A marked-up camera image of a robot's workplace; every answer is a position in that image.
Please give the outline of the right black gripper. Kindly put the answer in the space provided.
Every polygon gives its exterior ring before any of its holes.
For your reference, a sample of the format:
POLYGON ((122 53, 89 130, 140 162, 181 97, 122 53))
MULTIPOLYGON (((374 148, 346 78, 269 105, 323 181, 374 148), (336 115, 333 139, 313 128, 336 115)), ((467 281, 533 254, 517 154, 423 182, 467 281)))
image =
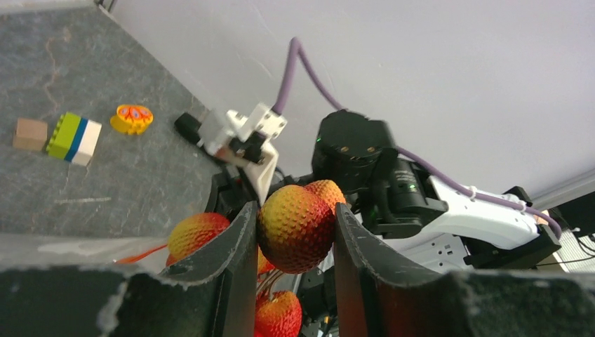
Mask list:
POLYGON ((257 206, 264 204, 242 168, 231 164, 223 164, 220 168, 221 172, 211 178, 205 213, 218 213, 232 222, 246 204, 252 201, 257 206))

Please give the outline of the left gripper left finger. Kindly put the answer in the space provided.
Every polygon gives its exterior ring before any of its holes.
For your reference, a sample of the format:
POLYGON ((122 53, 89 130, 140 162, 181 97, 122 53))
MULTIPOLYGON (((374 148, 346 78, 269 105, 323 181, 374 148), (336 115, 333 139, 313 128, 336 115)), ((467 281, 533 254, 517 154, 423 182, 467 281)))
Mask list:
POLYGON ((3 265, 2 336, 251 336, 258 206, 192 255, 139 265, 3 265))

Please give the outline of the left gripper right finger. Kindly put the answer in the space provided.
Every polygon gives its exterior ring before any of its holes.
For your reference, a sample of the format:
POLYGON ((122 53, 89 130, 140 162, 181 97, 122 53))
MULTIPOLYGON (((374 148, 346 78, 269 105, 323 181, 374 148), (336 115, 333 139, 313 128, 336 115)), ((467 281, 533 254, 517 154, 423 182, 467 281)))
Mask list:
POLYGON ((594 276, 515 270, 439 274, 336 206, 341 336, 593 336, 594 276))

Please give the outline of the red lychee bunch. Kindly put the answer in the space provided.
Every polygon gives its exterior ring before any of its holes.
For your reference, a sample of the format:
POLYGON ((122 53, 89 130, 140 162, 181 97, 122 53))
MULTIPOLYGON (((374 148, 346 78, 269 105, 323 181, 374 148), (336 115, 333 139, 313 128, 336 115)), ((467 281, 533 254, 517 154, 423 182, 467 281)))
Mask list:
MULTIPOLYGON (((287 185, 274 192, 258 212, 257 273, 277 269, 286 274, 301 274, 316 267, 334 241, 335 205, 345 202, 343 192, 332 180, 287 185)), ((186 258, 229 225, 225 216, 213 212, 179 222, 165 245, 166 266, 186 258)), ((257 296, 255 336, 297 336, 301 325, 302 308, 293 292, 257 296)))

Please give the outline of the clear zip top bag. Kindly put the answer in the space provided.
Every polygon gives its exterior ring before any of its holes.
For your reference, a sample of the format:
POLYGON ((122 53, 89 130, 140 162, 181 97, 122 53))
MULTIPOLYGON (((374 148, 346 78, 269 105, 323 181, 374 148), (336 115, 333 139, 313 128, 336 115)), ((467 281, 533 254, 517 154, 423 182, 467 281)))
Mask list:
POLYGON ((122 258, 152 251, 136 263, 144 271, 159 273, 166 267, 164 237, 52 237, 1 234, 1 266, 111 265, 122 258))

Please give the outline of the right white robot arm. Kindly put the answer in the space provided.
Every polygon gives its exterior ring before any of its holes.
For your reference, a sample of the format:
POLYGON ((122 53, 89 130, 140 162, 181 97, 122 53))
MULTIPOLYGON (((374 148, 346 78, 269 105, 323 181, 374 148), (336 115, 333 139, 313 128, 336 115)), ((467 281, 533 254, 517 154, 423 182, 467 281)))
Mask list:
POLYGON ((559 225, 520 194, 459 185, 400 150, 384 121, 349 110, 321 121, 310 177, 272 187, 279 156, 272 140, 286 123, 260 105, 248 116, 213 115, 198 128, 199 146, 238 166, 255 192, 260 248, 284 272, 306 272, 327 256, 338 203, 399 253, 439 272, 532 268, 560 249, 559 225))

